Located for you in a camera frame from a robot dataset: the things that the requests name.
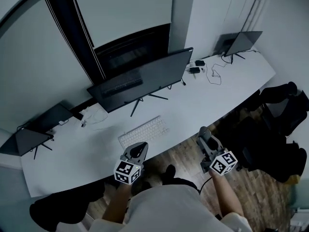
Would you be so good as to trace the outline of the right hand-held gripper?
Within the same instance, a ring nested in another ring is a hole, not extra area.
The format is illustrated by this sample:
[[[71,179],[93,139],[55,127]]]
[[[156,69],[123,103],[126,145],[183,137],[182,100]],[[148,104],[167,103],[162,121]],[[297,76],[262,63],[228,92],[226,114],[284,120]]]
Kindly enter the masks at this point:
[[[238,163],[235,155],[223,148],[221,142],[211,135],[211,131],[203,126],[200,128],[197,144],[205,158],[200,163],[203,173],[210,169],[222,176],[230,172]]]

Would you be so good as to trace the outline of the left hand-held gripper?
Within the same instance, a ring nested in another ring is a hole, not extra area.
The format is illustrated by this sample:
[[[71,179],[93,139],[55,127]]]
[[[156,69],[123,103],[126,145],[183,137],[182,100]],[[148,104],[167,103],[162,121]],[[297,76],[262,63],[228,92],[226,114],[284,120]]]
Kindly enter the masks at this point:
[[[141,175],[147,152],[147,142],[139,142],[127,147],[116,162],[113,171],[115,180],[128,185],[133,184]]]

